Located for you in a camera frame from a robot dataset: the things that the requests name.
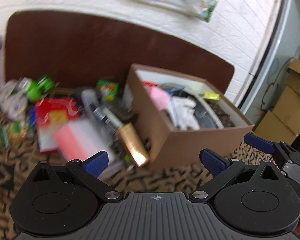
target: brick pattern wall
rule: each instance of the brick pattern wall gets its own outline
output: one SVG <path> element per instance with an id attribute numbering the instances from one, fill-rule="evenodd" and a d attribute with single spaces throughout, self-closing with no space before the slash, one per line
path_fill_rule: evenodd
<path id="1" fill-rule="evenodd" d="M 0 35 L 4 39 L 11 14 L 26 9 L 79 11 L 132 22 L 189 41 L 233 64 L 235 72 L 226 96 L 236 101 L 255 74 L 256 56 L 267 43 L 265 37 L 272 31 L 267 26 L 277 7 L 276 0 L 220 0 L 206 23 L 134 0 L 0 0 Z M 3 55 L 2 50 L 0 82 L 4 80 Z"/>

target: open cardboard box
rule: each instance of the open cardboard box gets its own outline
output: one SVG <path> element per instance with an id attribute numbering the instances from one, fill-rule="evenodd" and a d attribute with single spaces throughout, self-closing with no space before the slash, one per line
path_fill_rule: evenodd
<path id="1" fill-rule="evenodd" d="M 235 127 L 181 131 L 169 125 L 163 111 L 158 111 L 148 96 L 142 81 L 176 83 L 191 88 L 196 93 L 220 94 L 218 105 L 230 115 Z M 151 142 L 151 170 L 188 165 L 199 162 L 199 153 L 209 148 L 225 156 L 233 152 L 254 124 L 246 118 L 224 95 L 207 80 L 161 68 L 133 64 L 130 68 L 123 101 L 136 112 L 135 128 L 144 142 Z"/>
<path id="2" fill-rule="evenodd" d="M 289 67 L 280 99 L 273 111 L 268 111 L 255 130 L 266 140 L 292 144 L 300 133 L 300 60 L 294 59 Z"/>

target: pink package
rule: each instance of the pink package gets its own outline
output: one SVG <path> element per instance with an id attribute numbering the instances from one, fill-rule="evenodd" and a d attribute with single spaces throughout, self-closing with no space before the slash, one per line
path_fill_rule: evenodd
<path id="1" fill-rule="evenodd" d="M 150 87 L 149 96 L 159 111 L 165 109 L 170 102 L 170 95 L 158 87 Z"/>
<path id="2" fill-rule="evenodd" d="M 109 165 L 116 159 L 114 152 L 102 140 L 102 137 L 88 119 L 70 121 L 55 133 L 54 139 L 67 161 L 86 160 L 100 151 L 106 151 Z"/>

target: stacked cardboard boxes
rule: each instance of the stacked cardboard boxes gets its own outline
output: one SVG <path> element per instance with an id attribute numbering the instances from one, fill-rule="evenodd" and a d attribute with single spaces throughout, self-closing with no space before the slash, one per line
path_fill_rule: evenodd
<path id="1" fill-rule="evenodd" d="M 268 111 L 255 133 L 275 142 L 291 144 L 300 132 L 300 60 L 289 65 L 286 88 L 273 111 Z"/>

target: leopard print carpet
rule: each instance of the leopard print carpet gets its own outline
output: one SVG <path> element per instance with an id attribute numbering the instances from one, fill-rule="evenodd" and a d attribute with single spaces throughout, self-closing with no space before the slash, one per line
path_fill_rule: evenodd
<path id="1" fill-rule="evenodd" d="M 0 111 L 0 127 L 7 123 L 9 120 Z M 271 156 L 242 143 L 228 158 L 238 158 L 245 163 L 258 165 L 265 158 L 271 159 Z M 36 136 L 22 143 L 11 144 L 7 149 L 3 147 L 0 139 L 0 240 L 12 239 L 16 235 L 9 211 L 10 204 L 23 181 L 40 160 L 48 160 L 51 165 L 65 164 L 58 154 L 40 154 Z M 182 191 L 189 194 L 211 178 L 211 174 L 201 164 L 196 163 L 159 172 L 146 168 L 122 170 L 106 183 L 124 194 L 128 191 Z"/>

